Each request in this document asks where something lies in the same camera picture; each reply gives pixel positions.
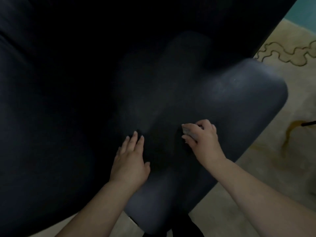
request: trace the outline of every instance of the black couch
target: black couch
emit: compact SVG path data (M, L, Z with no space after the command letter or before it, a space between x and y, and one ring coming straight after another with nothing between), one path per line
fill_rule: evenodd
M251 58L296 0L0 0L0 235L79 211L138 129L152 172L125 211L165 231L216 184L180 124L238 159L286 101Z

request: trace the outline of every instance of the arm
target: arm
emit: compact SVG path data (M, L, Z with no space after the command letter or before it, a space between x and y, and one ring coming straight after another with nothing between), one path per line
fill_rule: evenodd
M250 223L264 237L316 236L316 213L262 183L226 159L208 120L185 124L197 136L184 135L200 163L235 200Z
M143 185L150 164L143 161L144 137L127 137L114 158L110 180L56 237L109 236L130 197Z

